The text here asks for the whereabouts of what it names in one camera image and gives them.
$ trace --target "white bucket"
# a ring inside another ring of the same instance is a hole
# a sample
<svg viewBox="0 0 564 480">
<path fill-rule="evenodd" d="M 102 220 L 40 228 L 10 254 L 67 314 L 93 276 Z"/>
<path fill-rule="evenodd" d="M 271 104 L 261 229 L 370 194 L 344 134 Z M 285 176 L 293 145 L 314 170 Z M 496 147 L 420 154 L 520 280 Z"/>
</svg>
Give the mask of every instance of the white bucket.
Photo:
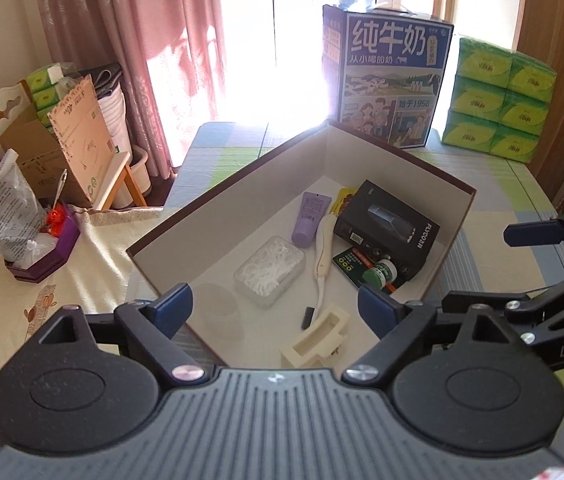
<svg viewBox="0 0 564 480">
<path fill-rule="evenodd" d="M 140 192 L 146 196 L 151 192 L 151 180 L 149 172 L 146 170 L 146 161 L 149 160 L 149 154 L 142 150 L 139 146 L 133 145 L 132 147 L 132 163 L 130 165 L 130 172 L 140 188 Z M 122 183 L 120 190 L 113 199 L 114 209 L 123 209 L 132 203 L 132 197 L 126 187 L 126 183 Z"/>
<path fill-rule="evenodd" d="M 126 102 L 121 86 L 116 86 L 110 96 L 102 97 L 98 102 L 113 144 L 120 152 L 131 153 L 130 137 L 126 126 Z"/>
</svg>

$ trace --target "glass door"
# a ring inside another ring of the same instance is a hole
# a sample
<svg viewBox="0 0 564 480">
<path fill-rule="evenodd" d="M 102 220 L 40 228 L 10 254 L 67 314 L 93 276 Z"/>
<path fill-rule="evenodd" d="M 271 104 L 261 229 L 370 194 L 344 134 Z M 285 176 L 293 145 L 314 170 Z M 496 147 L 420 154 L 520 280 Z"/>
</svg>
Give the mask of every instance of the glass door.
<svg viewBox="0 0 564 480">
<path fill-rule="evenodd" d="M 302 131 L 327 113 L 322 6 L 375 0 L 222 0 L 230 119 Z"/>
</svg>

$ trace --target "green label box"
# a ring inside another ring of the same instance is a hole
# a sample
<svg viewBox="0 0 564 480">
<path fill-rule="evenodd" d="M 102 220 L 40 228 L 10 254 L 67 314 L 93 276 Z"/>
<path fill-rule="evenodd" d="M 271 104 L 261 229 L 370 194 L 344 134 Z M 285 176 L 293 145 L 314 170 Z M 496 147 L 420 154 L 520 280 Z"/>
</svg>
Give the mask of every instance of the green label box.
<svg viewBox="0 0 564 480">
<path fill-rule="evenodd" d="M 532 57 L 516 52 L 513 54 L 508 89 L 549 103 L 557 74 L 550 66 Z"/>
<path fill-rule="evenodd" d="M 548 104 L 507 91 L 498 123 L 538 136 L 548 113 Z"/>
<path fill-rule="evenodd" d="M 512 62 L 510 50 L 473 38 L 460 38 L 457 75 L 506 88 Z"/>
<path fill-rule="evenodd" d="M 497 128 L 491 121 L 449 111 L 442 142 L 487 153 Z"/>
<path fill-rule="evenodd" d="M 497 121 L 505 95 L 506 91 L 497 86 L 456 76 L 451 110 L 488 121 Z"/>
<path fill-rule="evenodd" d="M 499 125 L 489 153 L 518 162 L 530 162 L 539 137 Z"/>
</svg>

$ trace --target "curtain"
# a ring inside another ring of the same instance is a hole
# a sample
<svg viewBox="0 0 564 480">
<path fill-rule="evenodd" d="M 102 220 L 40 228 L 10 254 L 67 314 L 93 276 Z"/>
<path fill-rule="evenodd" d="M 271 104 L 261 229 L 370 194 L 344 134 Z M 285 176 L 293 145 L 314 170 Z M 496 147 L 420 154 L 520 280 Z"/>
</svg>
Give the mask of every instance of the curtain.
<svg viewBox="0 0 564 480">
<path fill-rule="evenodd" d="M 118 61 L 134 142 L 169 177 L 224 95 L 220 0 L 37 0 L 53 61 Z"/>
</svg>

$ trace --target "black product box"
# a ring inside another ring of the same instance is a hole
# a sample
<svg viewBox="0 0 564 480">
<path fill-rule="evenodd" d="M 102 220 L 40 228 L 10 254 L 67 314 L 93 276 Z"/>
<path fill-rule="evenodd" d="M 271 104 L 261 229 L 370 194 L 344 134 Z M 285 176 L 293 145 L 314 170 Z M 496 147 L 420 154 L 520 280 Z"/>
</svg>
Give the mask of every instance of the black product box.
<svg viewBox="0 0 564 480">
<path fill-rule="evenodd" d="M 440 226 L 369 180 L 340 213 L 334 233 L 378 260 L 391 257 L 410 280 L 424 265 Z"/>
</svg>

